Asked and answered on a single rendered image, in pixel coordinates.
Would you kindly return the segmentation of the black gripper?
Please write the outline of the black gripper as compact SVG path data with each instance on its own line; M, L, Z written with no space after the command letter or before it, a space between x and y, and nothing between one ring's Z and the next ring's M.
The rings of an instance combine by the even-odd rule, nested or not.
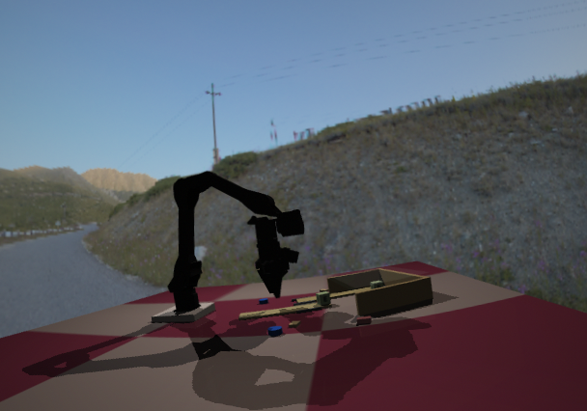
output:
M276 259L276 246L280 241L277 238L259 239L257 248L259 249L259 260L255 265L257 272L260 274L269 293L273 293L276 298L281 297L282 278L288 273L289 263L284 260Z

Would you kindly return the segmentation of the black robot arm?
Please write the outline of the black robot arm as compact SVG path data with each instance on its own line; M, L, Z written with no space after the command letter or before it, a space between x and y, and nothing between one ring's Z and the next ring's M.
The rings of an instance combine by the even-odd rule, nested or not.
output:
M277 238L277 233L283 237L304 234L300 210L281 212L273 198L266 194L244 189L214 172L206 171L200 175L180 178L173 184L174 200L179 207L179 258L175 263L174 278L168 285L170 292L174 294L174 312L190 312L201 307L195 289L201 278L202 262L197 260L194 254L194 209L199 194L211 186L241 201L255 214L277 217L268 220L267 217L251 216L247 224L255 225L257 239ZM286 247L281 248L280 243L276 249L277 260L284 259L289 263L297 263L299 252Z

